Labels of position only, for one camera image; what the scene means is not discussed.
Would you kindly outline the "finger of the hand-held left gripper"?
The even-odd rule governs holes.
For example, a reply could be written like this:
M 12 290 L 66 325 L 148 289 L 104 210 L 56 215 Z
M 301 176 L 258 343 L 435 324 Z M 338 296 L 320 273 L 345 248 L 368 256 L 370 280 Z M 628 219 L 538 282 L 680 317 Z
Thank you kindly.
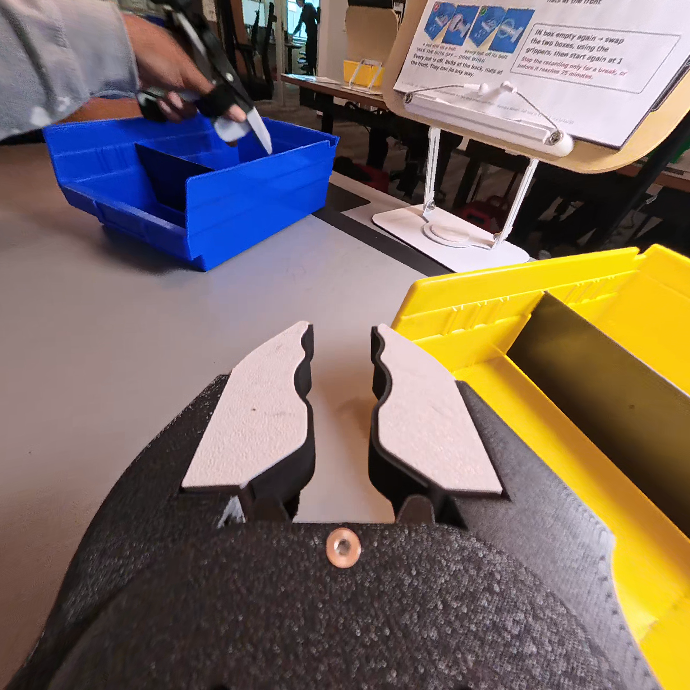
M 252 127 L 248 120 L 237 122 L 227 119 L 225 116 L 219 116 L 212 120 L 212 125 L 221 141 L 228 144 L 236 144 L 238 140 L 252 133 Z
M 271 134 L 268 128 L 263 122 L 262 116 L 258 113 L 257 109 L 251 108 L 245 111 L 246 119 L 245 123 L 258 138 L 264 151 L 271 155 L 273 153 Z

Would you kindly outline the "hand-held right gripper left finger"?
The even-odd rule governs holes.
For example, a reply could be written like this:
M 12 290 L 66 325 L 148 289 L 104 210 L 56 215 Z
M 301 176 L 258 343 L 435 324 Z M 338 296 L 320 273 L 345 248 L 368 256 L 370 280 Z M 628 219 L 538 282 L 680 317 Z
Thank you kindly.
M 315 472 L 313 324 L 296 322 L 230 372 L 182 479 L 182 491 L 237 497 L 244 515 L 276 502 L 295 517 Z

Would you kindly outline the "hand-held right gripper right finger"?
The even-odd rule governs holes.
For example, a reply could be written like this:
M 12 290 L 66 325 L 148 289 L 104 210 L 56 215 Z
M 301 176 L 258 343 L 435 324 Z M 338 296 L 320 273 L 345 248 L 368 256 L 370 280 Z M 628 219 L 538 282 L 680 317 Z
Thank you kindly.
M 385 324 L 371 329 L 369 479 L 395 520 L 462 520 L 457 500 L 503 499 L 503 483 L 457 380 Z

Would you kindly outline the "blue storage bin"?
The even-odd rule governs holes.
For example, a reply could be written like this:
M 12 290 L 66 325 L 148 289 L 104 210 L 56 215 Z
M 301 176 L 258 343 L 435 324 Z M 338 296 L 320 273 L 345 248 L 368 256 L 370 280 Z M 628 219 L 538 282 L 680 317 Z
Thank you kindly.
M 209 271 L 320 210 L 326 203 L 339 138 L 263 118 L 273 153 L 253 133 L 235 146 L 207 118 L 181 124 L 139 118 L 50 125 L 43 130 L 55 177 L 68 203 L 113 233 L 136 239 Z M 239 164 L 191 177 L 186 211 L 157 202 L 135 143 L 177 150 L 237 147 Z

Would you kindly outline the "yellow storage bin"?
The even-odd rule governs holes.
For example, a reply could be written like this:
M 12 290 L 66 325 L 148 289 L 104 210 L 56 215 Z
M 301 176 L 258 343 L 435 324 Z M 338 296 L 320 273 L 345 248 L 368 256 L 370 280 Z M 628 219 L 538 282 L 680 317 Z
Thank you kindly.
M 392 327 L 469 384 L 605 522 L 626 622 L 661 687 L 688 689 L 689 537 L 507 356 L 546 292 L 689 394 L 689 258 L 659 245 L 419 280 Z

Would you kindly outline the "person's left forearm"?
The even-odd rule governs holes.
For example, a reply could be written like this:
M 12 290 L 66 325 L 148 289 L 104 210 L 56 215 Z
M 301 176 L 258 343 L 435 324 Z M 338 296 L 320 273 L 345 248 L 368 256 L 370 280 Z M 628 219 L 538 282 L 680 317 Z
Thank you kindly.
M 115 2 L 1 2 L 1 140 L 61 121 L 91 99 L 138 90 Z

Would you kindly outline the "person's left hand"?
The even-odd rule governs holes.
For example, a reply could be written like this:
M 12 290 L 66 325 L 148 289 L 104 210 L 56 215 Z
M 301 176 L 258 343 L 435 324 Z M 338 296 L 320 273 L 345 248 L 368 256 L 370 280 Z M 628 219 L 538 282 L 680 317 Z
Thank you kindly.
M 138 85 L 125 91 L 125 98 L 133 99 L 140 88 L 159 89 L 163 96 L 157 100 L 163 116 L 173 123 L 181 123 L 197 114 L 196 106 L 184 100 L 183 92 L 198 97 L 210 93 L 214 86 L 175 39 L 159 26 L 133 14 L 118 12 L 134 56 Z

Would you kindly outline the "office desk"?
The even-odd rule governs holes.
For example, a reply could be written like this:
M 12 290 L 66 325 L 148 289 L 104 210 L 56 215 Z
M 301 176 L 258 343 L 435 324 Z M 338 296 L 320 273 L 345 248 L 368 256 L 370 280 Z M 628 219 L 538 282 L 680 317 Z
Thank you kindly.
M 326 134 L 333 133 L 336 121 L 386 129 L 395 118 L 377 91 L 303 74 L 281 74 L 280 82 L 298 87 L 299 105 L 321 114 L 321 131 Z

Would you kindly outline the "small yellow bin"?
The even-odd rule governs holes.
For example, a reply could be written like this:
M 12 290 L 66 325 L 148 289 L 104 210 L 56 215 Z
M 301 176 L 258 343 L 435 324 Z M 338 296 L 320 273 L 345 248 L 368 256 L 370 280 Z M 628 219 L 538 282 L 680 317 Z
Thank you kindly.
M 350 88 L 376 91 L 380 89 L 383 76 L 384 65 L 380 61 L 346 59 L 343 62 L 343 79 Z

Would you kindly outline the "black panel wooden stand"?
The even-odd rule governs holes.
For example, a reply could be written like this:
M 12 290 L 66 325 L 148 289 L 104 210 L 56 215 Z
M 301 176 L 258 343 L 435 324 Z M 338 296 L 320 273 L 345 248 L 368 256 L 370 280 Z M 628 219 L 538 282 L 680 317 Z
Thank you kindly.
M 394 5 L 395 1 L 348 1 L 346 60 L 386 64 L 400 26 Z

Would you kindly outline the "black bin divider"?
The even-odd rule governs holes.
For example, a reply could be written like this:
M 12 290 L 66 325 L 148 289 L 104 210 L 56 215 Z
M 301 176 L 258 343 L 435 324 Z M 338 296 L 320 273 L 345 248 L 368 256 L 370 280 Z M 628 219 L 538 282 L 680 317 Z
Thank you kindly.
M 689 537 L 689 395 L 546 292 L 508 358 Z

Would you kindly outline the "white stand base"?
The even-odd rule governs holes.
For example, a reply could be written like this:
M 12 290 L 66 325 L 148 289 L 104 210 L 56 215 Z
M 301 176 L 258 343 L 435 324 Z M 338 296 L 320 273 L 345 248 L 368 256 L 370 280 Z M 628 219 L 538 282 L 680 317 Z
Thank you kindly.
M 439 208 L 406 206 L 377 213 L 375 226 L 454 273 L 483 271 L 530 261 L 529 254 L 493 233 Z

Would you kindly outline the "red bag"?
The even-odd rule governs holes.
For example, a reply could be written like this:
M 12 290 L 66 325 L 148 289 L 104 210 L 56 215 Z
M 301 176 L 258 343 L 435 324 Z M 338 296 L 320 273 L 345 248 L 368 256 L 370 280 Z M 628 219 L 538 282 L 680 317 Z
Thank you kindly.
M 492 195 L 484 201 L 472 201 L 459 211 L 459 217 L 469 223 L 496 234 L 505 225 L 511 203 L 504 197 Z

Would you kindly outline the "printed instruction sheet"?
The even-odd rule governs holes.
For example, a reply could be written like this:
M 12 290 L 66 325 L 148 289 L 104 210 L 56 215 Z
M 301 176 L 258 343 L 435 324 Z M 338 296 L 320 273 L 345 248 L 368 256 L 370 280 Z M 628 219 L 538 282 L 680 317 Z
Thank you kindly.
M 688 70 L 688 1 L 428 1 L 394 89 L 619 149 Z

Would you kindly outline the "beige panel stand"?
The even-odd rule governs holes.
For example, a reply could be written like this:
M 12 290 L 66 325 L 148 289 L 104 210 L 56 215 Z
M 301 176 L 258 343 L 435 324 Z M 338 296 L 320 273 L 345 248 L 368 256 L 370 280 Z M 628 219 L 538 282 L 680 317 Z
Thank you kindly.
M 413 111 L 406 108 L 410 95 L 398 94 L 394 84 L 426 4 L 427 1 L 406 3 L 403 21 L 392 47 L 382 87 L 384 100 L 390 110 L 419 121 L 432 130 L 445 130 L 526 156 L 530 160 L 543 161 L 574 172 L 598 174 L 628 166 L 651 152 L 680 123 L 689 109 L 687 71 L 660 107 L 647 115 L 625 145 L 619 149 L 572 139 L 558 129 L 549 132 L 535 125 L 525 125 L 516 121 L 481 118 L 476 112 L 470 112 L 469 117 L 458 119 L 459 126 L 420 115 L 416 108 Z

